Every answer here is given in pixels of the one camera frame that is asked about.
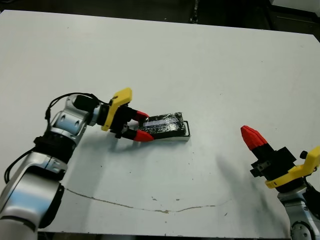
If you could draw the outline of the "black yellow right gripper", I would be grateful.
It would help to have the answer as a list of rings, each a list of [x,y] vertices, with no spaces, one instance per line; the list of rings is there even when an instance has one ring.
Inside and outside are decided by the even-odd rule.
[[[283,147],[274,150],[267,140],[255,129],[245,125],[240,128],[241,136],[248,149],[257,158],[251,164],[254,177],[264,177],[269,189],[287,193],[304,185],[304,177],[311,175],[320,166],[320,147],[303,151],[300,155],[304,163],[296,165],[296,158]]]

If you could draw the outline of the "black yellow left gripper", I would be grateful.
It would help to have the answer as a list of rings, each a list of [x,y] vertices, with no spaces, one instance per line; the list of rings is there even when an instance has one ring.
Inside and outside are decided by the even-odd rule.
[[[144,122],[149,115],[131,109],[128,104],[132,100],[132,89],[127,87],[114,94],[109,103],[102,103],[98,113],[98,125],[102,131],[115,133],[116,138],[125,138],[136,142],[151,142],[154,137],[142,130],[133,130],[128,122]]]

